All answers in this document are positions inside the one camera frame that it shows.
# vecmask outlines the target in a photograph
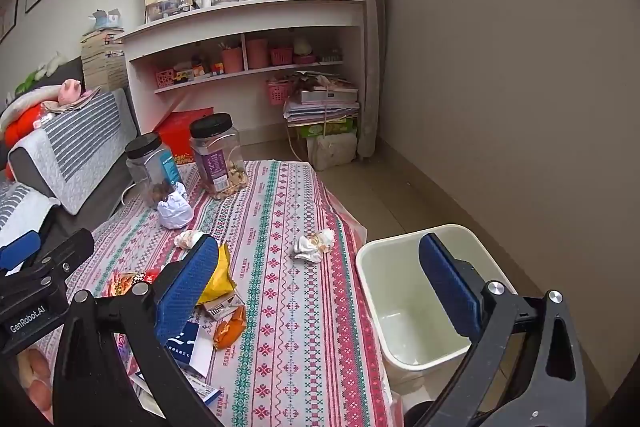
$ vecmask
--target black jar lid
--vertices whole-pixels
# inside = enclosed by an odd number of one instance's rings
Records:
[[[191,122],[189,131],[194,138],[209,138],[222,134],[232,127],[231,115],[226,112],[217,112]]]
[[[127,158],[130,160],[136,160],[142,158],[142,156],[155,151],[162,145],[162,140],[157,133],[148,132],[142,136],[134,138],[124,148],[124,152]]]

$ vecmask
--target blue gripper pad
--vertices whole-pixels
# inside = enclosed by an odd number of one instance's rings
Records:
[[[154,332],[162,346],[172,337],[180,335],[207,282],[218,265],[218,243],[210,235],[203,235],[187,256],[177,263],[169,263],[165,271],[178,265],[180,271],[156,303]]]
[[[13,270],[40,249],[40,236],[30,230],[0,250],[0,269]]]
[[[418,257],[444,311],[459,335],[471,341],[480,335],[480,303],[460,277],[455,259],[434,233],[420,240]]]

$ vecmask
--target snack jar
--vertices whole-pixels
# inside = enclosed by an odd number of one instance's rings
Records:
[[[189,131],[193,159],[209,194],[223,200],[248,185],[231,115],[221,112],[205,116],[192,122]]]
[[[182,183],[171,149],[157,133],[150,132],[130,141],[124,149],[127,167],[147,206],[157,208],[160,201]]]

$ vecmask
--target patterned tablecloth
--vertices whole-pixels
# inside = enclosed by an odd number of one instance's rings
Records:
[[[354,265],[357,223],[309,164],[246,167],[250,185],[223,201],[204,193],[194,164],[180,167],[195,211],[189,228],[228,244],[247,307],[245,332],[215,352],[209,367],[207,382],[223,390],[213,412],[227,426],[391,425],[380,350]],[[322,263],[291,257],[295,238],[325,228],[335,231],[336,244]],[[161,227],[155,211],[134,198],[94,232],[95,253],[69,278],[69,296],[82,288],[104,295],[114,269],[176,261],[178,232]],[[49,360],[59,339],[60,329],[40,342]]]

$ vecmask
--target crumpled paper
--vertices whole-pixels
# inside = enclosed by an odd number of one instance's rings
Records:
[[[312,263],[320,263],[322,256],[334,247],[335,233],[331,229],[324,229],[309,237],[299,237],[293,245],[294,258],[304,259]]]
[[[200,230],[185,230],[174,237],[174,245],[177,248],[188,250],[195,247],[198,240],[204,235]]]
[[[193,219],[193,209],[187,203],[187,191],[180,182],[166,201],[158,203],[158,221],[166,229],[181,229]]]

